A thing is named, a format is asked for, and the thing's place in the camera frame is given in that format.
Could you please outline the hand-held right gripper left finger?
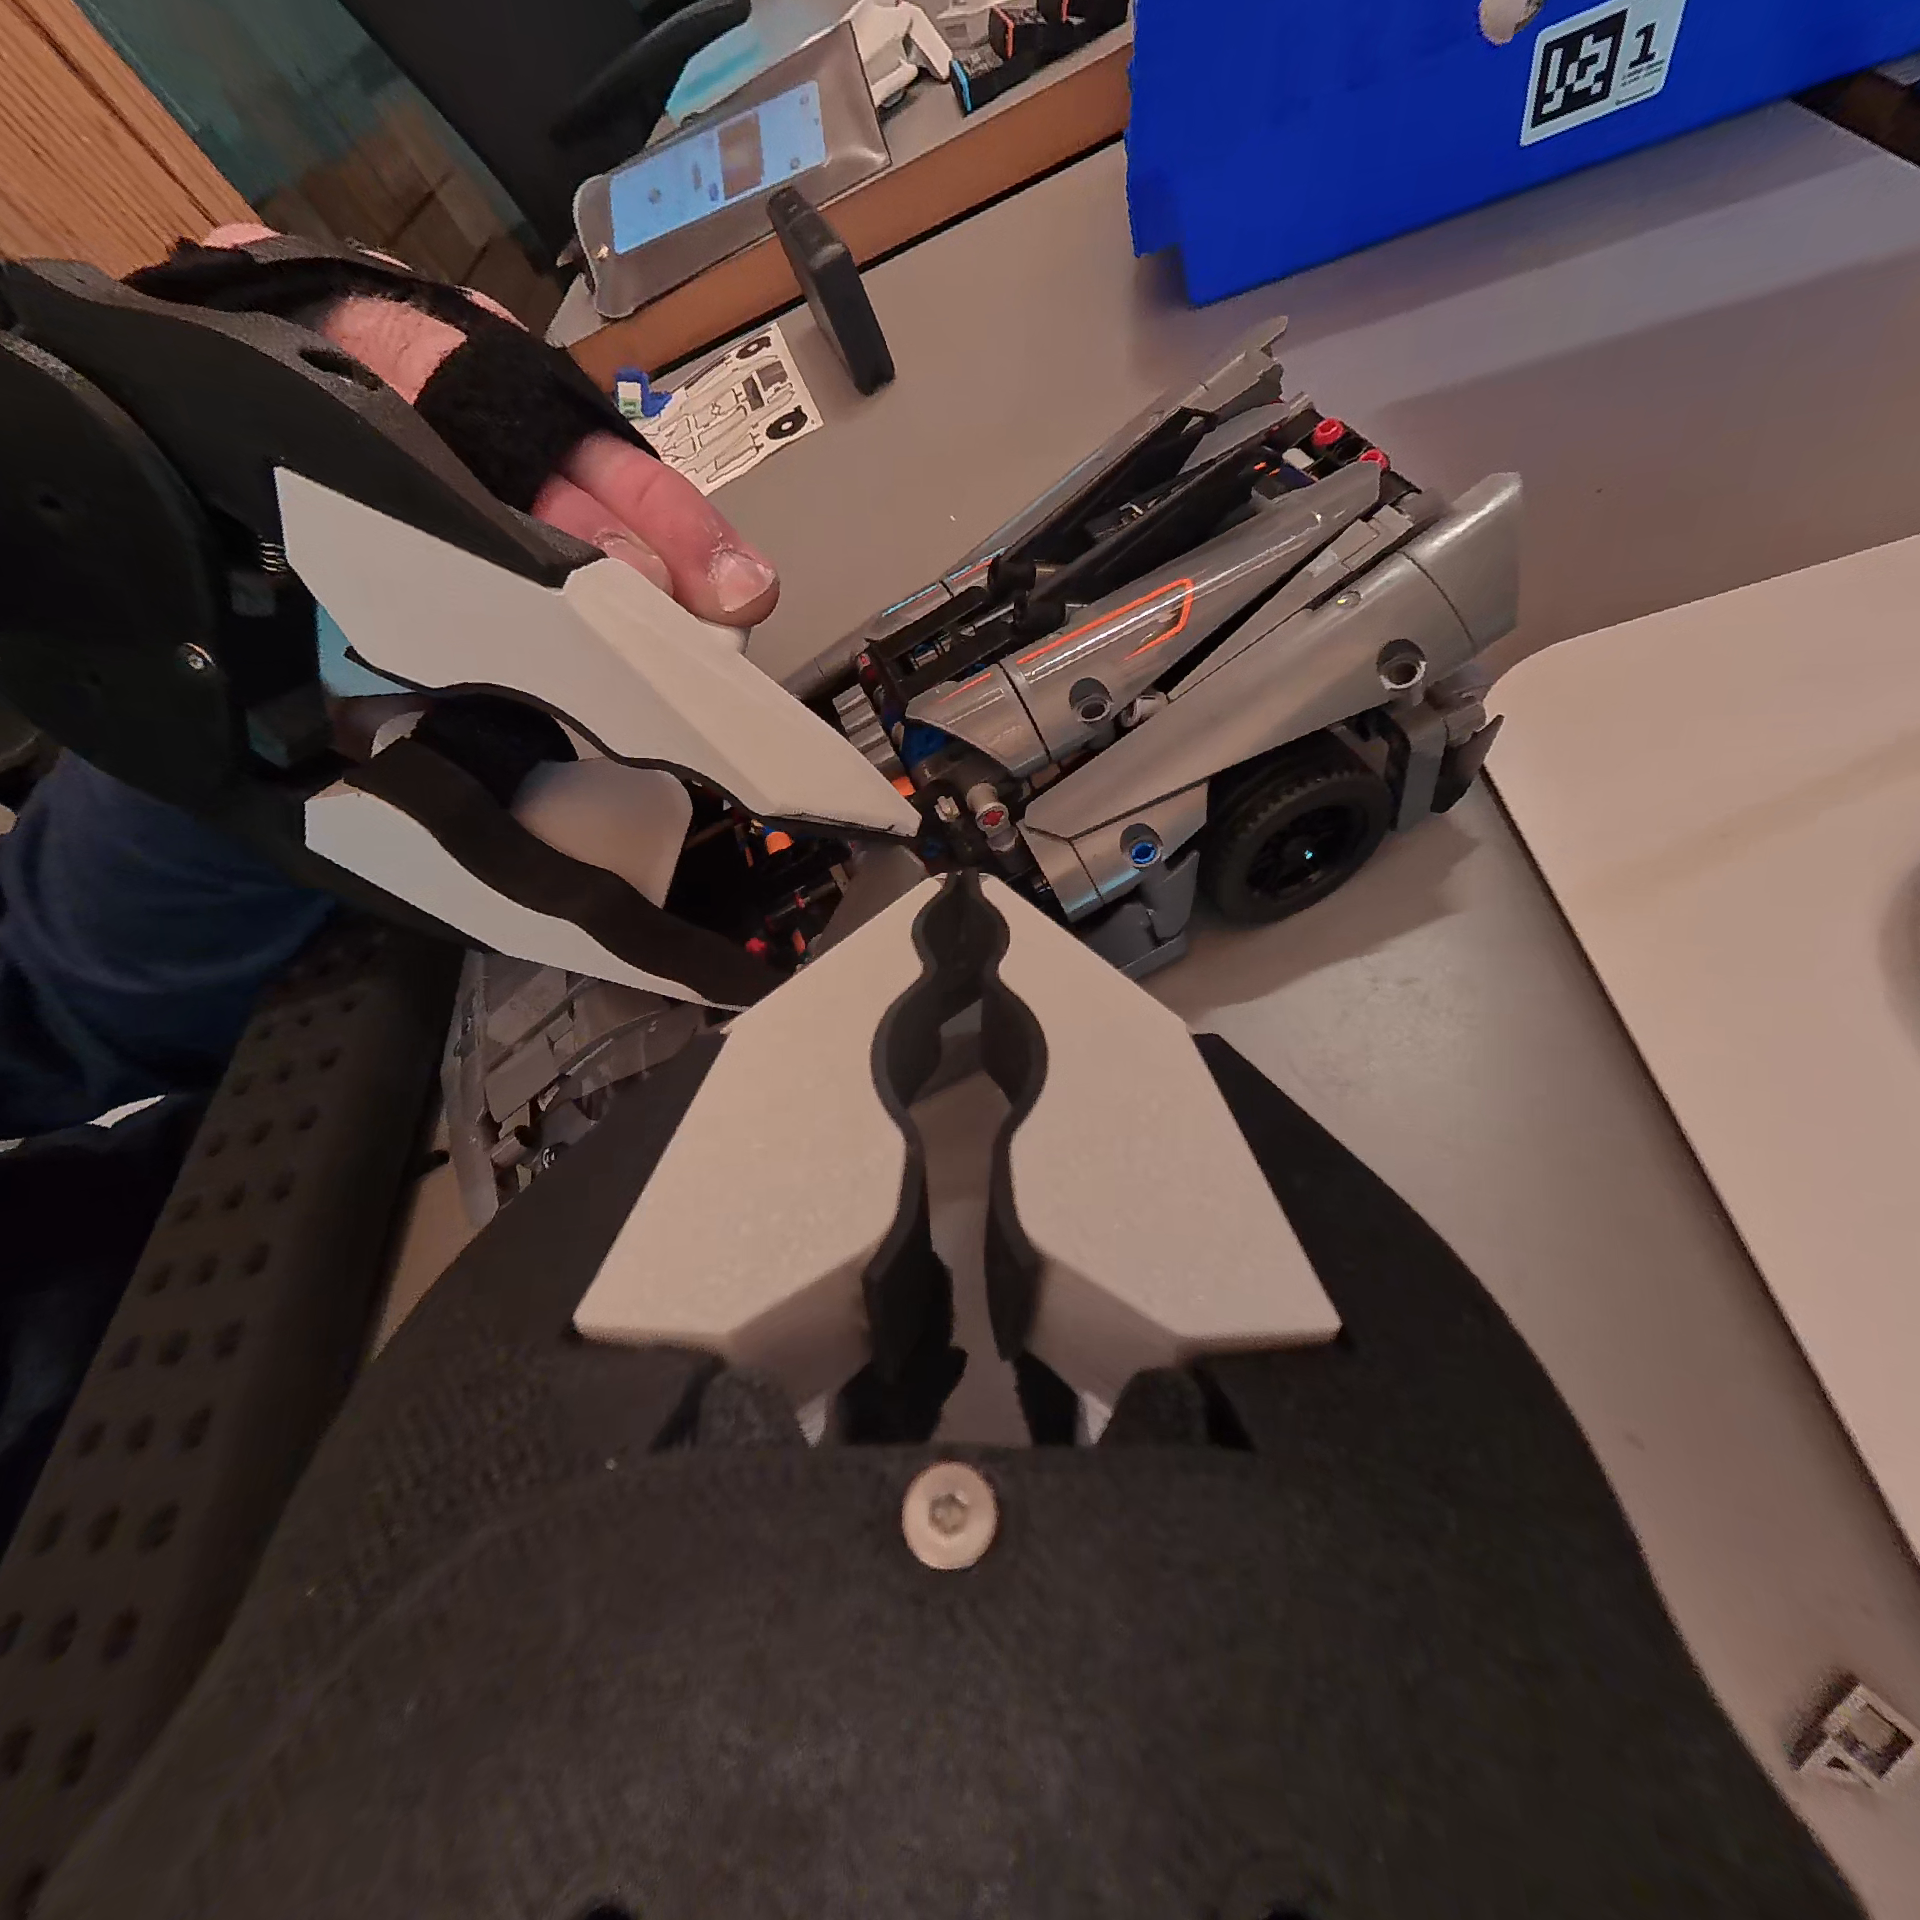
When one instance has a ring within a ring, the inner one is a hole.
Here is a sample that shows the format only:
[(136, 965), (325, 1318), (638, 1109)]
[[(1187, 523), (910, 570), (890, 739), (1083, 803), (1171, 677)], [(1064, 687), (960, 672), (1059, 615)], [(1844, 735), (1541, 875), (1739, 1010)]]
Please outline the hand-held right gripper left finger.
[(739, 1014), (576, 1311), (581, 1336), (684, 1349), (797, 1403), (859, 1371), (950, 1379), (912, 1099), (941, 1056), (964, 879), (907, 896)]

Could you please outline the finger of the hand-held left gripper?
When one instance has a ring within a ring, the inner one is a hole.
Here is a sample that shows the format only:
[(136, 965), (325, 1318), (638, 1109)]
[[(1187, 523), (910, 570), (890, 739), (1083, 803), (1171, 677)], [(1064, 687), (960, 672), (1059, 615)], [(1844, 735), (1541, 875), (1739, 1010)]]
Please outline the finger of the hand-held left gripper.
[(602, 754), (699, 776), (763, 820), (917, 834), (922, 816), (816, 711), (622, 559), (547, 588), (276, 469), (282, 535), (368, 669), (491, 687)]
[(392, 741), (303, 805), (303, 846), (469, 943), (739, 1012), (778, 988), (739, 940), (664, 912), (691, 824), (669, 773), (549, 760), (500, 805), (467, 767)]

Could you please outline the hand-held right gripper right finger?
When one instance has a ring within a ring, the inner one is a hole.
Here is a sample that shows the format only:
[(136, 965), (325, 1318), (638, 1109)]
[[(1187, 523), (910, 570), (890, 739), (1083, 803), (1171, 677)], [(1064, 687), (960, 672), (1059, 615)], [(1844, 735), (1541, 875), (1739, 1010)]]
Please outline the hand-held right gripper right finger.
[(1139, 1374), (1331, 1341), (1336, 1310), (1187, 1022), (996, 877), (968, 884), (1000, 1358), (1116, 1405)]

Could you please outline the grey orange lego car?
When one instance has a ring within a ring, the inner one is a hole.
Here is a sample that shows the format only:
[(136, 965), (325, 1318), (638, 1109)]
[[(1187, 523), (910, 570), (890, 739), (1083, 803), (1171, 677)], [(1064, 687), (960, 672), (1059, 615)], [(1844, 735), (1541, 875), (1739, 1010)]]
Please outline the grey orange lego car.
[(1500, 719), (1522, 482), (1439, 495), (1292, 391), (1254, 326), (960, 562), (787, 675), (973, 871), (1128, 979), (1450, 811)]

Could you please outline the lego sticker sheet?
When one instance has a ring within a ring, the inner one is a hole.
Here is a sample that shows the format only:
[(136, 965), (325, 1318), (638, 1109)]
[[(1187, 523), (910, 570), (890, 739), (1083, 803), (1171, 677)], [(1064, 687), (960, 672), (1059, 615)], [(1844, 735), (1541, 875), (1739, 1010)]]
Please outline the lego sticker sheet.
[(774, 320), (664, 380), (619, 368), (611, 397), (654, 454), (703, 495), (826, 422)]

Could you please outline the person's left hand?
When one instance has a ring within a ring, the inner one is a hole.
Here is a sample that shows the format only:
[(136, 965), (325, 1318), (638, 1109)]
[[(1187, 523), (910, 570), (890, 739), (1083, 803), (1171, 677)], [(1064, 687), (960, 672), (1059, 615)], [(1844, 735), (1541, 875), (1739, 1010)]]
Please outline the person's left hand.
[(251, 260), (223, 307), (316, 331), (392, 389), (493, 498), (622, 559), (695, 616), (747, 631), (774, 607), (778, 566), (491, 298), (400, 283), (390, 262)]

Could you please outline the brown ribbed panel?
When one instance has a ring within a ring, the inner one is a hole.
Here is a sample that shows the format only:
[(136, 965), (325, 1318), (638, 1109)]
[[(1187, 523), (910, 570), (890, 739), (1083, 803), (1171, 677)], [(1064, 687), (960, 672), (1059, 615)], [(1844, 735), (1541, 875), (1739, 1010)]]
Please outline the brown ribbed panel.
[(71, 3), (3, 4), (3, 252), (146, 267), (254, 211)]

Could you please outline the black power bank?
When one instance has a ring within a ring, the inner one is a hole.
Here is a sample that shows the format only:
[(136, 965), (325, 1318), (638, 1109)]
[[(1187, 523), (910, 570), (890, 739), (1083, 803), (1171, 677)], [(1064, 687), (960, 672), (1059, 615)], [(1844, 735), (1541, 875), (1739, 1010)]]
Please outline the black power bank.
[(816, 328), (854, 392), (870, 397), (893, 384), (896, 360), (845, 238), (796, 184), (780, 187), (766, 211)]

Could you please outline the smartphone in clear pouch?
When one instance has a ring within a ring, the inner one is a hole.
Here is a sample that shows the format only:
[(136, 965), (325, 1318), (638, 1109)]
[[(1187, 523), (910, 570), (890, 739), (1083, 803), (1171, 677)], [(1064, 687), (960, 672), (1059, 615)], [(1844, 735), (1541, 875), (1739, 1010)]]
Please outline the smartphone in clear pouch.
[(859, 30), (843, 20), (576, 187), (595, 320), (627, 320), (758, 242), (778, 192), (796, 187), (820, 208), (890, 164)]

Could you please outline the white book stand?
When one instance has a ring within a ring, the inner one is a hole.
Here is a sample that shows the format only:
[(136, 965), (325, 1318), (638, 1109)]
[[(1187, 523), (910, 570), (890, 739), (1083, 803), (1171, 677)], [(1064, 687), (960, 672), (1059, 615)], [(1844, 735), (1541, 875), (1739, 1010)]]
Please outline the white book stand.
[(1498, 702), (1500, 803), (1917, 1548), (1917, 540)]

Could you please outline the blue storage bin white tag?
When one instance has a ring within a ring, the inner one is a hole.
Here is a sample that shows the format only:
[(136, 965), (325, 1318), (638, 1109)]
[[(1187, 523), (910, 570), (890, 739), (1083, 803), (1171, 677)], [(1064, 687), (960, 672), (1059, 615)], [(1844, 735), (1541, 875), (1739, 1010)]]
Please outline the blue storage bin white tag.
[(1916, 3), (1141, 3), (1126, 208), (1213, 304), (1903, 58)]

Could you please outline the light grey lego frame piece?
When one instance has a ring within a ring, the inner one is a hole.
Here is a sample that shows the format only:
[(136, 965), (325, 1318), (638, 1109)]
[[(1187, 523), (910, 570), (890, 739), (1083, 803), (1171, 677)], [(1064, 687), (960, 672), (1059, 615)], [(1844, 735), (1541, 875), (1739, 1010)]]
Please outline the light grey lego frame piece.
[(1834, 1675), (1787, 1742), (1795, 1778), (1890, 1791), (1916, 1778), (1917, 1727), (1853, 1672)]

